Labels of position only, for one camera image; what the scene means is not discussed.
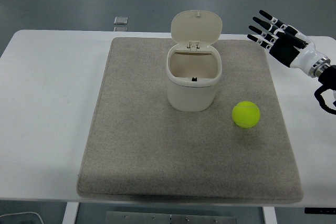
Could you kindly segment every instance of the tennis ball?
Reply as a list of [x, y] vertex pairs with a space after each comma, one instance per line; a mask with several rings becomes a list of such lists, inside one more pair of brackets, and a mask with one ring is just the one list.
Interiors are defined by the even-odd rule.
[[259, 122], [259, 108], [249, 101], [240, 102], [232, 110], [232, 119], [239, 127], [251, 128]]

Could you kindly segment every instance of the white trash can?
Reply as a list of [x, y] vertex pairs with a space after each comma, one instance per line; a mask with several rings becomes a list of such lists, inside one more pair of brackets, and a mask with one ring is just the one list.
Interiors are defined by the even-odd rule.
[[177, 14], [171, 26], [177, 43], [166, 61], [169, 103], [180, 111], [202, 111], [214, 100], [222, 76], [222, 61], [211, 46], [222, 32], [222, 20], [204, 10]]

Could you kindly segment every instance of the robotic hand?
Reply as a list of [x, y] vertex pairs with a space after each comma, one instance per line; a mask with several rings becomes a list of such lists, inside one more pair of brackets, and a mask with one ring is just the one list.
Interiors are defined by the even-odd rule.
[[268, 49], [269, 53], [285, 66], [299, 68], [312, 78], [318, 77], [322, 86], [315, 91], [314, 95], [325, 111], [336, 115], [336, 110], [329, 108], [322, 97], [323, 92], [331, 89], [334, 90], [336, 99], [336, 65], [330, 65], [330, 59], [315, 50], [313, 41], [294, 27], [285, 25], [263, 10], [259, 13], [271, 24], [257, 17], [253, 17], [253, 20], [270, 34], [249, 26], [249, 29], [261, 35], [265, 40], [250, 34], [247, 37]]

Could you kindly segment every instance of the open lid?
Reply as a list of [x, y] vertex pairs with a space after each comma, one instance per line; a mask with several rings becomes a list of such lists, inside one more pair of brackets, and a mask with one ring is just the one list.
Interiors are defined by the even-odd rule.
[[216, 14], [206, 10], [186, 10], [177, 14], [171, 27], [173, 40], [188, 45], [190, 41], [200, 46], [215, 43], [222, 32], [222, 20]]

